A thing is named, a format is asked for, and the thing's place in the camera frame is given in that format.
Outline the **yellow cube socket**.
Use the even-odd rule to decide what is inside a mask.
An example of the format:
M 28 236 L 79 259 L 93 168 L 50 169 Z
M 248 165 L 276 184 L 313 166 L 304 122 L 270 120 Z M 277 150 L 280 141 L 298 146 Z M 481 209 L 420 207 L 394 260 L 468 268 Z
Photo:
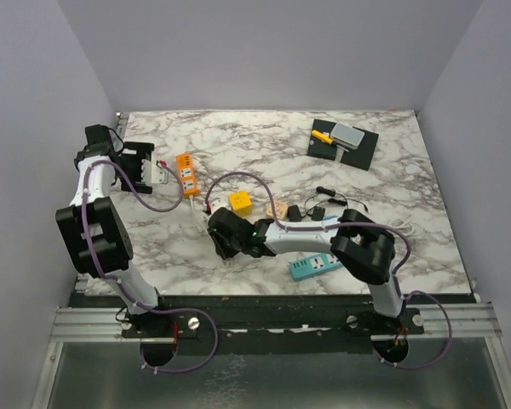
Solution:
M 228 195 L 228 201 L 233 213 L 240 217 L 246 217 L 252 214 L 253 204 L 249 194 L 246 191 L 238 191 Z

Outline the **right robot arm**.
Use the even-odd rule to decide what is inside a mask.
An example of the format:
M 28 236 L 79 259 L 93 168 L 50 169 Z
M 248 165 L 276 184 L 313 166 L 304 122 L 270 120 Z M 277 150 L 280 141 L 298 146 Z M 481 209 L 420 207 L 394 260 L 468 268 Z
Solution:
M 253 258 L 294 252 L 335 256 L 355 279 L 368 285 L 380 331 L 393 333 L 405 323 L 399 284 L 391 268 L 397 234 L 356 210 L 345 210 L 335 221 L 261 219 L 251 223 L 220 208 L 210 216 L 207 232 L 224 260 L 239 253 Z

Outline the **beige cube socket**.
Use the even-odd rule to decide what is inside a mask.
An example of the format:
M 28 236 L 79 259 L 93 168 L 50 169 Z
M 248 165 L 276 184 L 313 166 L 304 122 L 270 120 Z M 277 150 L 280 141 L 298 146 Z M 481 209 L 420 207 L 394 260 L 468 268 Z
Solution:
M 269 204 L 266 208 L 266 215 L 268 217 L 276 217 L 278 220 L 283 221 L 287 217 L 289 206 L 282 201 L 274 200 L 273 204 Z

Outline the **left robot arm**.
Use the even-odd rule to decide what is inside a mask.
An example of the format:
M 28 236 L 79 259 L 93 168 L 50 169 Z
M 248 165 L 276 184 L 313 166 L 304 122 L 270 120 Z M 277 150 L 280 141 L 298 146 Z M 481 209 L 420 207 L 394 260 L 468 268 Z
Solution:
M 75 269 L 103 279 L 126 303 L 129 314 L 139 315 L 149 334 L 165 334 L 171 316 L 158 306 L 157 290 L 141 277 L 132 263 L 134 251 L 127 228 L 111 199 L 112 185 L 152 193 L 162 176 L 145 175 L 153 167 L 154 145 L 127 142 L 111 128 L 94 124 L 85 128 L 86 145 L 74 164 L 78 185 L 70 204 L 55 213 L 60 234 Z

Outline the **orange power strip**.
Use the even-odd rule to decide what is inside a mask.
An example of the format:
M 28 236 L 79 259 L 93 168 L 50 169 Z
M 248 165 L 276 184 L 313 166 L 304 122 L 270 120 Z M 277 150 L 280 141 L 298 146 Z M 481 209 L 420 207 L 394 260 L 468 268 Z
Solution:
M 185 198 L 198 195 L 198 184 L 193 167 L 192 157 L 189 153 L 182 153 L 175 158 L 177 174 L 181 179 L 183 195 Z

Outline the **teal power strip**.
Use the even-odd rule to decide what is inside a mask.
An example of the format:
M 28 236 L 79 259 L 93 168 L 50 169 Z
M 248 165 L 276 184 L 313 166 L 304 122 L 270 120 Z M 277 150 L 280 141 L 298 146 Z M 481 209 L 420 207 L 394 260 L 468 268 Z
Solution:
M 331 254 L 319 253 L 295 260 L 289 264 L 290 277 L 302 281 L 342 268 L 340 261 Z

